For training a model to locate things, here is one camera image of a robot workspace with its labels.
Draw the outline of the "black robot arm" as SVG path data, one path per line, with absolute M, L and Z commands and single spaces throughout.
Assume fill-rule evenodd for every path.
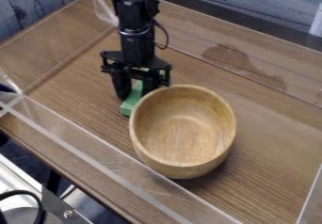
M 159 3 L 159 0 L 112 0 L 120 50 L 100 52 L 100 70 L 110 75 L 116 95 L 122 101 L 132 91 L 133 79 L 141 81 L 141 96 L 160 86 L 169 86 L 172 66 L 155 55 L 155 48 L 167 48 L 167 43 L 159 46 L 155 41 L 155 28 L 168 36 L 155 19 Z

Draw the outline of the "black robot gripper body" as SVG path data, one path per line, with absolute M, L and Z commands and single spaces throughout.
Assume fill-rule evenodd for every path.
M 112 72 L 124 72 L 132 75 L 134 69 L 172 70 L 172 66 L 155 56 L 155 27 L 141 29 L 120 29 L 120 49 L 102 50 L 100 70 L 110 75 Z

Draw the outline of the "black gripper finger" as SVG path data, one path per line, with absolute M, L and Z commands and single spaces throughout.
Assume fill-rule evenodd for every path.
M 130 77 L 124 72 L 112 72 L 110 76 L 116 95 L 124 100 L 132 90 Z
M 141 81 L 141 92 L 140 96 L 144 96 L 148 92 L 159 87 L 159 79 L 155 77 L 147 77 Z

